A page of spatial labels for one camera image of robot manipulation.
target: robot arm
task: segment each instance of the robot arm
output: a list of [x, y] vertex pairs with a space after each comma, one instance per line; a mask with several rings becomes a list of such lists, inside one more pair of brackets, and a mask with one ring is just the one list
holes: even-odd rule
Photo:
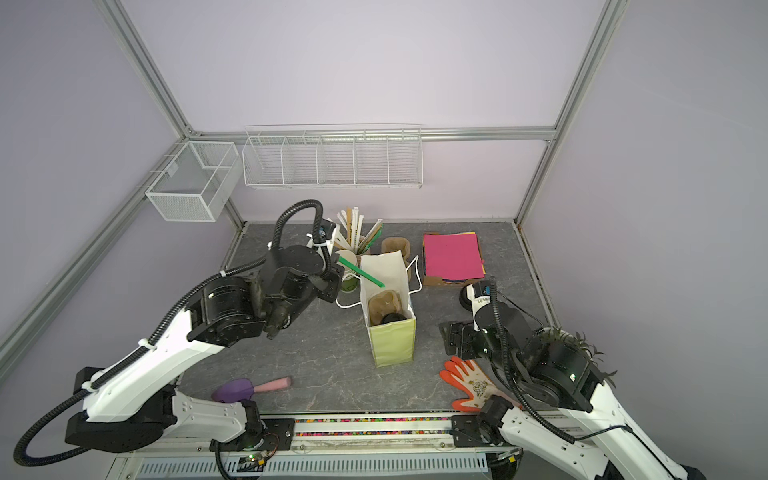
[[[582, 480], [704, 479], [665, 455], [621, 407], [582, 339], [560, 329], [533, 330], [495, 294], [492, 278], [462, 290], [459, 301], [473, 322], [446, 328], [455, 337], [448, 344], [463, 359], [486, 358], [496, 372], [506, 370], [507, 356], [511, 375], [500, 380], [525, 410], [492, 397], [478, 414], [475, 439], [522, 447]], [[587, 435], [575, 438], [552, 425], [526, 396], [558, 409]]]
[[[315, 209], [312, 240], [306, 247], [281, 247], [283, 226], [304, 208]], [[262, 332], [274, 338], [315, 298], [336, 299], [343, 268], [332, 261], [329, 240], [338, 226], [322, 215], [323, 205], [317, 200], [294, 204], [276, 222], [264, 258], [198, 284], [174, 305], [149, 339], [142, 339], [139, 348], [120, 362], [106, 369], [82, 369], [73, 396], [22, 436], [14, 460], [23, 466], [48, 465], [88, 449], [129, 452], [161, 437], [213, 438], [228, 444], [226, 449], [256, 448], [266, 426], [254, 402], [194, 399], [169, 383], [238, 340]], [[262, 266], [256, 280], [237, 276], [256, 266]], [[69, 419], [65, 436], [78, 448], [43, 458], [27, 455], [35, 435], [81, 399], [83, 411]]]

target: orange glove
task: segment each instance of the orange glove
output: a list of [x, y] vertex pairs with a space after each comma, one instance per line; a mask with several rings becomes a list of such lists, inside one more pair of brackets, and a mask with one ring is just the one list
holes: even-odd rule
[[457, 356], [452, 356], [444, 365], [445, 370], [440, 372], [440, 378], [469, 396], [468, 399], [455, 400], [451, 404], [454, 410], [479, 412], [485, 405], [485, 401], [490, 399], [492, 395], [498, 395], [516, 405], [518, 404], [499, 390], [496, 384], [480, 370], [474, 360], [462, 360]]

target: white wire rack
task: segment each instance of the white wire rack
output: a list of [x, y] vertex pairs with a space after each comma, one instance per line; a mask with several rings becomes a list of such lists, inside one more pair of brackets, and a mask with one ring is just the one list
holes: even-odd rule
[[147, 189], [170, 222], [215, 222], [242, 173], [233, 142], [188, 141]]
[[421, 131], [249, 132], [243, 172], [254, 188], [421, 187]]

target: purple toy shovel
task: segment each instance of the purple toy shovel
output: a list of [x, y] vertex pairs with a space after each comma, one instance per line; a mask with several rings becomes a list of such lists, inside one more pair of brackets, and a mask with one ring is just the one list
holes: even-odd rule
[[255, 392], [272, 392], [274, 390], [287, 389], [290, 387], [290, 383], [289, 376], [257, 386], [253, 386], [249, 379], [237, 379], [223, 384], [210, 397], [215, 402], [234, 403], [240, 400], [250, 400], [250, 397]]

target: yellow-green paper bag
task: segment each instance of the yellow-green paper bag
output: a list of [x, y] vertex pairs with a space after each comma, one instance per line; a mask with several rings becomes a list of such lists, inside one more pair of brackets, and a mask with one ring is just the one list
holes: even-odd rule
[[[418, 256], [414, 258], [411, 265], [414, 265], [418, 258]], [[364, 255], [360, 258], [360, 268], [384, 283], [384, 288], [381, 288], [365, 278], [360, 282], [360, 302], [368, 329], [368, 337], [371, 341], [373, 361], [376, 366], [412, 361], [413, 343], [416, 336], [416, 315], [413, 312], [410, 294], [421, 290], [421, 286], [419, 285], [419, 289], [413, 292], [408, 290], [408, 274], [400, 252]], [[384, 290], [395, 290], [400, 295], [405, 310], [402, 314], [406, 316], [406, 319], [385, 325], [371, 326], [368, 301]]]

